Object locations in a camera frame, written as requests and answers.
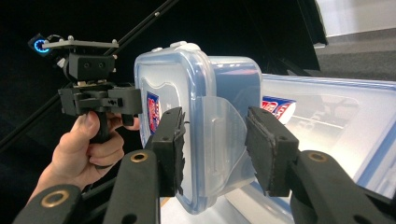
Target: blue ring light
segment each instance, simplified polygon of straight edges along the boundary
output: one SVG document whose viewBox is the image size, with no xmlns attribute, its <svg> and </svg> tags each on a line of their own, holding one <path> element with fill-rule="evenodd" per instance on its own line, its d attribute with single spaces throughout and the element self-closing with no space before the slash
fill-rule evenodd
<svg viewBox="0 0 396 224">
<path fill-rule="evenodd" d="M 48 51 L 50 51 L 50 49 L 43 49 L 43 44 L 44 44 L 44 40 L 43 39 L 38 39 L 34 43 L 35 50 L 37 52 L 39 52 L 39 53 L 47 53 Z"/>
</svg>

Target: white wall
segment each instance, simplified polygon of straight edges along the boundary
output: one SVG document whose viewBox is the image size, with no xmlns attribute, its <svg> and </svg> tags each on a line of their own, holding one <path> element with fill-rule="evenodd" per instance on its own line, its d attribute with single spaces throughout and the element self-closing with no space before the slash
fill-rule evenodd
<svg viewBox="0 0 396 224">
<path fill-rule="evenodd" d="M 396 28 L 396 0 L 317 0 L 327 36 Z"/>
</svg>

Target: hand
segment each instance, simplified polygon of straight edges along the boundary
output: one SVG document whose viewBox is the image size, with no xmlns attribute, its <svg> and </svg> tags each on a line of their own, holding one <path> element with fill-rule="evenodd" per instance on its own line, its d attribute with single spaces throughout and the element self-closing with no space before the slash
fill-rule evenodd
<svg viewBox="0 0 396 224">
<path fill-rule="evenodd" d="M 76 185 L 83 190 L 111 168 L 96 169 L 95 165 L 115 164 L 123 157 L 123 139 L 115 132 L 122 125 L 120 115 L 108 114 L 107 118 L 110 139 L 103 144 L 90 144 L 90 139 L 96 136 L 100 126 L 94 112 L 77 119 L 70 133 L 64 134 L 55 148 L 52 162 L 40 176 L 31 199 L 43 189 L 60 184 Z M 126 128 L 138 130 L 138 127 L 138 119 L 135 119 L 134 126 Z"/>
</svg>

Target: plastic food container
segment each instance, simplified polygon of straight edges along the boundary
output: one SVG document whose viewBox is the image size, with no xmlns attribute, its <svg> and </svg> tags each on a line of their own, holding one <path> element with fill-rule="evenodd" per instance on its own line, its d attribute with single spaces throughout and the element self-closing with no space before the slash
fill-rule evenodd
<svg viewBox="0 0 396 224">
<path fill-rule="evenodd" d="M 286 127 L 300 140 L 300 150 L 326 152 L 358 185 L 389 198 L 393 196 L 396 189 L 395 82 L 262 77 L 263 96 L 295 102 L 294 114 Z M 292 222 L 289 198 L 259 197 L 259 194 L 262 195 L 262 189 L 255 181 L 226 197 L 252 223 L 268 216 Z"/>
<path fill-rule="evenodd" d="M 244 57 L 208 57 L 184 41 L 137 57 L 134 81 L 142 91 L 140 118 L 143 146 L 166 110 L 182 106 L 186 113 L 183 195 L 177 198 L 199 214 L 232 189 L 254 180 L 246 153 L 245 115 L 260 106 L 262 75 Z"/>
</svg>

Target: handle grip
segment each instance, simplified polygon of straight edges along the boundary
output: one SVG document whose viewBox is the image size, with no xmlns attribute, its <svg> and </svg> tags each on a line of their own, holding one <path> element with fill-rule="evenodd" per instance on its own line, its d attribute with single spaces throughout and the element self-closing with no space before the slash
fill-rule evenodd
<svg viewBox="0 0 396 224">
<path fill-rule="evenodd" d="M 95 113 L 99 118 L 100 128 L 96 136 L 91 139 L 90 143 L 104 143 L 110 139 L 110 133 L 108 131 L 108 126 L 107 126 L 107 115 L 106 112 L 95 111 Z M 106 166 L 95 165 L 96 169 L 106 169 L 107 167 L 110 166 L 111 165 L 106 165 Z"/>
</svg>

